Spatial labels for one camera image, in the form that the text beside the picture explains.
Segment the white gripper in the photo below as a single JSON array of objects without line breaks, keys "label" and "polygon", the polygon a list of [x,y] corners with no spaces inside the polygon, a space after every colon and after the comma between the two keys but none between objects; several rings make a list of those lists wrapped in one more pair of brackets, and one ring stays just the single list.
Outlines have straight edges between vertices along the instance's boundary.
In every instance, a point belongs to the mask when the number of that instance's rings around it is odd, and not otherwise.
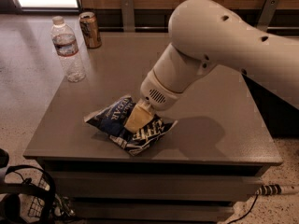
[{"label": "white gripper", "polygon": [[154,110],[164,111],[172,107],[182,96],[165,88],[154,71],[148,72],[140,87],[141,98],[133,108],[124,128],[130,133],[136,133],[147,125],[154,117]]}]

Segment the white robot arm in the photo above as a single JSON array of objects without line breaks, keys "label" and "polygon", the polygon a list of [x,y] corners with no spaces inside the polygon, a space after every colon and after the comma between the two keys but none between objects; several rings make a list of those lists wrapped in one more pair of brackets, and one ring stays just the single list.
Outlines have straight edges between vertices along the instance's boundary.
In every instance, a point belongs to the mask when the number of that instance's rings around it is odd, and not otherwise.
[{"label": "white robot arm", "polygon": [[299,41],[271,35],[212,0],[187,0],[171,14],[170,43],[140,87],[124,127],[136,133],[198,79],[224,65],[299,106]]}]

